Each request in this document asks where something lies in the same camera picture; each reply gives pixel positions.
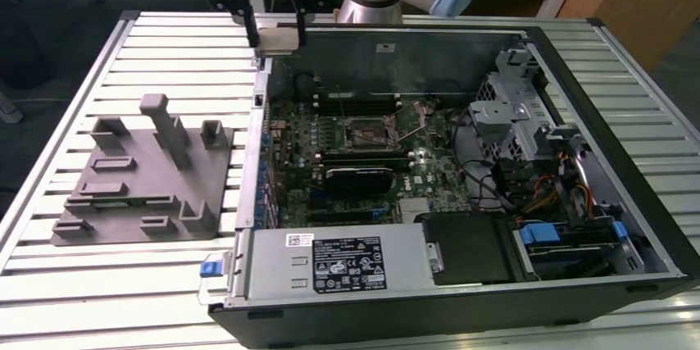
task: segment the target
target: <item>warning label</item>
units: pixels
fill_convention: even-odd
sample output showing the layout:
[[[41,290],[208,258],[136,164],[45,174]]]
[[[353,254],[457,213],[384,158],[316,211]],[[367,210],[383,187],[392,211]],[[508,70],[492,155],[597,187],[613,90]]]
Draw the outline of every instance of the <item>warning label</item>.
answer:
[[[319,294],[387,288],[380,237],[313,241],[313,290]]]

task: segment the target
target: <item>cable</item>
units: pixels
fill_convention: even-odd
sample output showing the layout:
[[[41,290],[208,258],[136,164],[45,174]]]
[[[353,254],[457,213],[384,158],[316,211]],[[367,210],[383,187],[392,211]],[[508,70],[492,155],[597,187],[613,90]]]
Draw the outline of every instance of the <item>cable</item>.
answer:
[[[544,176],[540,176],[539,179],[537,179],[537,182],[535,183],[535,199],[537,199],[537,194],[539,194],[539,186],[541,185],[543,183],[543,180],[549,180],[555,177],[555,175],[544,175]]]
[[[588,210],[588,218],[593,219],[593,194],[591,193],[591,189],[584,184],[576,184],[576,188],[583,191],[583,197]]]
[[[480,163],[481,165],[485,164],[485,166],[492,166],[492,164],[485,161],[485,160],[477,160],[477,159],[471,159],[471,160],[467,160],[464,163],[460,164],[461,166],[461,170],[464,171],[464,174],[467,175],[467,177],[475,181],[477,183],[479,186],[483,186],[484,189],[487,189],[489,191],[489,193],[493,195],[493,197],[497,198],[499,202],[501,203],[503,205],[503,208],[507,210],[507,211],[515,211],[517,213],[520,213],[520,209],[515,206],[515,204],[496,191],[496,189],[493,189],[489,185],[485,184],[485,182],[483,182],[476,176],[473,176],[473,174],[467,170],[465,168],[465,165],[469,164],[469,163]]]

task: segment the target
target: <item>black cable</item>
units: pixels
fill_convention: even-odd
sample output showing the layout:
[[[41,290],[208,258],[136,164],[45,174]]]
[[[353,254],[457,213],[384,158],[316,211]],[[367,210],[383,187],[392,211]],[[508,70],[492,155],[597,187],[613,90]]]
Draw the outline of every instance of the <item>black cable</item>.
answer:
[[[493,175],[492,174],[484,175],[481,177],[481,181],[479,182],[479,199],[485,199],[485,197],[484,197],[484,181],[489,177],[493,179]]]
[[[467,160],[464,163],[460,164],[461,170],[464,171],[467,177],[477,183],[480,187],[484,187],[489,191],[489,193],[493,195],[493,197],[497,198],[499,202],[503,205],[503,208],[505,211],[511,211],[517,213],[519,215],[523,215],[523,211],[515,206],[515,204],[500,194],[496,189],[493,189],[489,185],[485,184],[473,174],[467,170],[465,165],[469,163],[480,163],[483,166],[492,166],[489,161],[479,160],[479,159],[471,159]]]

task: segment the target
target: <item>blue tab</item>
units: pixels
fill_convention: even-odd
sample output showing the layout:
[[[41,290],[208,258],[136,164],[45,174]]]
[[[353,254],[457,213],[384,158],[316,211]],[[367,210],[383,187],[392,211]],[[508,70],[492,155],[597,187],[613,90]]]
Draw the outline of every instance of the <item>blue tab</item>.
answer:
[[[612,228],[615,229],[615,234],[617,234],[617,238],[625,239],[627,238],[627,229],[624,228],[624,224],[621,221],[616,221],[612,223]]]
[[[559,238],[557,229],[552,223],[535,223],[525,226],[527,230],[532,234],[535,242],[557,242]]]
[[[203,261],[199,266],[199,277],[216,278],[217,276],[223,276],[223,261]]]
[[[531,243],[535,242],[535,238],[532,237],[532,233],[529,232],[529,229],[527,228],[523,228],[520,229],[520,237],[523,238],[523,243],[525,245],[529,245]]]

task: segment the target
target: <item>aluminum extrusion table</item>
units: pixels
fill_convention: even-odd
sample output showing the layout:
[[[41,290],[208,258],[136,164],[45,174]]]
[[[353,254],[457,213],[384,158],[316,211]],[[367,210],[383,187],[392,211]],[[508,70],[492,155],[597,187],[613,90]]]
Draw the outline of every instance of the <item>aluminum extrusion table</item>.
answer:
[[[259,16],[260,25],[280,21],[292,19]],[[405,23],[544,29],[700,250],[700,134],[607,29],[584,20],[405,17]],[[255,84],[245,32],[227,15],[125,12],[0,224],[0,343],[8,342],[3,349],[240,348],[197,303],[197,269],[207,255],[225,251],[235,241]],[[87,132],[103,115],[123,116],[129,128],[149,127],[137,108],[144,93],[168,95],[168,110],[183,117],[185,127],[220,119],[236,130],[223,237],[56,248],[49,244],[52,226],[95,144]],[[552,101],[565,119],[561,99],[553,96]],[[221,281],[213,288],[224,286]],[[329,348],[691,348],[700,340],[699,321],[700,293],[689,291],[640,302],[581,325]]]

